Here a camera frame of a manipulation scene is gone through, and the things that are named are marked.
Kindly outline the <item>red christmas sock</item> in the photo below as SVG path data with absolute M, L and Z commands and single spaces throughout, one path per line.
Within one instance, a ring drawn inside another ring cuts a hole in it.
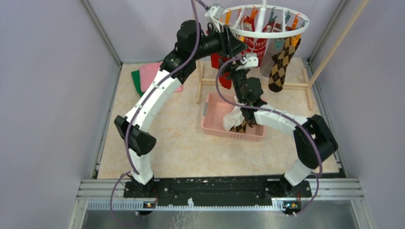
M 258 66 L 260 66 L 266 51 L 268 39 L 255 39 L 251 37 L 244 37 L 243 41 L 248 45 L 248 48 L 245 51 L 243 51 L 242 54 L 255 53 L 258 57 Z M 230 58 L 221 57 L 219 54 L 214 53 L 211 55 L 211 65 L 213 68 L 219 69 L 220 62 L 224 63 L 229 59 Z M 219 77 L 219 83 L 222 87 L 226 89 L 231 89 L 232 81 L 230 79 L 227 79 L 228 75 L 229 72 L 224 71 L 222 75 Z

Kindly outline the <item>white sock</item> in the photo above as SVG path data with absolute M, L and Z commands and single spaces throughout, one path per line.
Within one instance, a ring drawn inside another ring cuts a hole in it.
M 240 125 L 245 120 L 241 107 L 234 106 L 232 111 L 223 116 L 223 128 L 229 131 L 234 125 Z

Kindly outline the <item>brown argyle sock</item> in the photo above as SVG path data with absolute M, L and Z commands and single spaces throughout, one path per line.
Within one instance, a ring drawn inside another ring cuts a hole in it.
M 274 65 L 270 70 L 268 87 L 273 92 L 283 90 L 287 67 L 292 57 L 300 46 L 301 38 L 296 39 L 294 36 L 285 38 L 284 45 L 280 53 L 272 56 Z
M 257 124 L 249 124 L 246 121 L 243 121 L 240 125 L 234 125 L 233 127 L 231 127 L 229 131 L 245 134 L 248 129 L 255 128 L 256 126 Z

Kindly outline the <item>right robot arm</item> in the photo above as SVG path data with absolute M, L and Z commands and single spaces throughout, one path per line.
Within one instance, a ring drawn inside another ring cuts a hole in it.
M 255 125 L 268 126 L 292 137 L 298 159 L 280 179 L 280 191 L 287 197 L 299 191 L 299 184 L 338 149 L 338 143 L 320 115 L 303 117 L 280 111 L 261 99 L 260 80 L 248 78 L 240 61 L 225 68 L 235 91 L 235 106 L 223 118 L 225 130 L 237 132 Z

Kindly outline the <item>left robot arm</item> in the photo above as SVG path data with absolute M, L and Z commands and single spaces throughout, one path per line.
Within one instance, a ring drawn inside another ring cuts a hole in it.
M 196 70 L 197 60 L 214 53 L 235 57 L 247 49 L 247 44 L 236 38 L 228 26 L 219 31 L 212 29 L 208 34 L 200 26 L 196 20 L 181 24 L 175 47 L 163 59 L 151 85 L 128 113 L 114 119 L 132 168 L 128 175 L 141 197 L 148 197 L 153 192 L 154 175 L 149 154 L 157 140 L 148 130 L 156 114 Z

